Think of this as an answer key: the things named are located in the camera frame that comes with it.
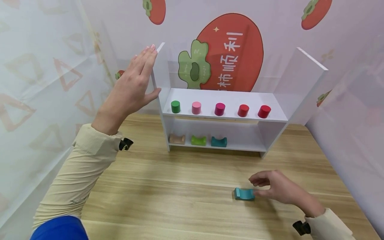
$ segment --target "hand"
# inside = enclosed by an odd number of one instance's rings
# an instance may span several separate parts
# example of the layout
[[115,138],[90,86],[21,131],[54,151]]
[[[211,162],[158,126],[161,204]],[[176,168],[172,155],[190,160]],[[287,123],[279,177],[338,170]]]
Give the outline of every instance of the hand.
[[145,94],[156,56],[155,45],[152,45],[132,58],[125,73],[117,80],[99,108],[92,123],[94,129],[108,135],[116,134],[128,115],[137,112],[159,96],[160,88]]
[[267,190],[255,190],[254,195],[277,200],[299,207],[306,216],[317,217],[325,212],[321,203],[306,190],[292,182],[279,170],[261,171],[249,178],[254,186],[271,186]]

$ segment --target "magenta cylinder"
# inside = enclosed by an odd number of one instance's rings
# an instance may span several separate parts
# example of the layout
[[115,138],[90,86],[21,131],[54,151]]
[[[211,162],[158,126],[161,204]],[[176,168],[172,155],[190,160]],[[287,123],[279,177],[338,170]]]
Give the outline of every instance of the magenta cylinder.
[[217,116],[222,116],[224,114],[224,110],[225,110],[225,105],[223,103],[216,104],[215,114]]

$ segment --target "finger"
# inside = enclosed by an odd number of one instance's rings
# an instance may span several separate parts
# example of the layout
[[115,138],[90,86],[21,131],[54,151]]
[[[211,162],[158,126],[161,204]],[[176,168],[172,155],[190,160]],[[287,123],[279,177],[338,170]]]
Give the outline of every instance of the finger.
[[129,65],[128,65],[127,69],[126,69],[127,72],[132,71],[133,65],[134,65],[134,62],[135,62],[136,58],[137,58],[137,55],[133,56],[133,58],[129,62]]
[[135,58],[135,60],[132,62],[132,71],[135,71],[137,74],[140,74],[137,70],[136,70],[136,66],[137,64],[141,61],[141,59],[144,57],[144,55],[147,53],[149,47],[145,47],[141,52],[140,54]]
[[269,181],[266,179],[263,179],[263,180],[256,181],[255,183],[252,183],[252,184],[256,187],[256,186],[260,186],[260,184],[264,184],[264,183],[269,183]]
[[254,182],[254,181],[259,180],[259,179],[268,179],[269,173],[270,173],[270,171],[257,172],[254,175],[252,175],[248,180],[250,182]]
[[156,88],[155,90],[153,90],[153,92],[146,94],[144,96],[145,104],[147,105],[148,103],[155,100],[159,96],[160,91],[161,91],[161,88]]
[[147,58],[147,61],[144,64],[143,70],[141,71],[141,75],[144,76],[144,79],[149,79],[149,76],[152,73],[153,66],[155,65],[157,57],[157,51],[154,50]]
[[272,197],[272,190],[254,190],[253,194],[255,197],[265,197],[265,198],[271,198]]
[[260,183],[258,186],[264,187],[264,186],[270,186],[270,185],[271,185],[271,183],[269,181],[265,181],[265,182]]
[[148,57],[152,54],[154,50],[155,50],[155,45],[152,44],[151,47],[146,51],[144,56],[137,60],[137,65],[135,66],[135,68],[139,74],[141,74],[141,72],[143,71],[144,65]]

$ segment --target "wooden cylinder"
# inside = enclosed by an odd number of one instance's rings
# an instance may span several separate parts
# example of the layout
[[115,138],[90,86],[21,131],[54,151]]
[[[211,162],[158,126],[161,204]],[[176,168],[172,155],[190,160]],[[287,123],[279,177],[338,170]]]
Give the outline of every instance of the wooden cylinder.
[[263,105],[263,106],[261,106],[257,115],[260,118],[267,118],[270,112],[271,112],[271,108],[267,105]]
[[222,116],[224,114],[225,105],[223,103],[216,104],[215,114],[217,116]]
[[201,112],[201,103],[200,102],[193,102],[192,103],[192,113],[197,115]]
[[179,113],[180,112],[180,102],[179,101],[172,101],[170,103],[170,107],[173,113]]
[[239,110],[237,111],[237,115],[239,115],[242,118],[246,117],[248,114],[248,111],[249,111],[248,105],[241,104],[239,107]]

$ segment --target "wooden tabletop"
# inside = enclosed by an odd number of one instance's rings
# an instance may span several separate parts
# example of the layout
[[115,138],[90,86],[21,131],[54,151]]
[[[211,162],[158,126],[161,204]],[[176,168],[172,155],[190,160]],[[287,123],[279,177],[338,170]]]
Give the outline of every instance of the wooden tabletop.
[[257,153],[174,147],[167,152],[159,116],[134,114],[120,128],[134,141],[99,178],[82,221],[91,240],[290,240],[303,220],[295,206],[235,200],[236,187],[261,170],[281,170],[358,240],[379,239],[347,188],[303,126],[291,125],[264,160]]

